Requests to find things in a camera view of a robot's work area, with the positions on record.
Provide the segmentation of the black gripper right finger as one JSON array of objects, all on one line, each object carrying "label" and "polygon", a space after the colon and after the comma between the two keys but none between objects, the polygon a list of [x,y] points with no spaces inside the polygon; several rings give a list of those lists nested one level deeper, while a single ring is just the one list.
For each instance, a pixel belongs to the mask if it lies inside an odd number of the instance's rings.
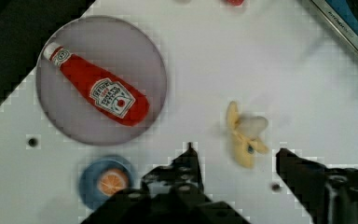
[{"label": "black gripper right finger", "polygon": [[276,172],[313,224],[358,224],[358,169],[328,168],[282,148]]}]

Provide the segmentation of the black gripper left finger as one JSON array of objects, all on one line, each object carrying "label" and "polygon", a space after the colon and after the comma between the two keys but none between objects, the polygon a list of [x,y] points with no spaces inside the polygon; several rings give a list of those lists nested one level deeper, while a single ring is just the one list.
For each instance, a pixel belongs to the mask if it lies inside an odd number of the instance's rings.
[{"label": "black gripper left finger", "polygon": [[115,193],[80,224],[251,224],[229,204],[204,193],[191,143],[169,165],[141,178],[141,187]]}]

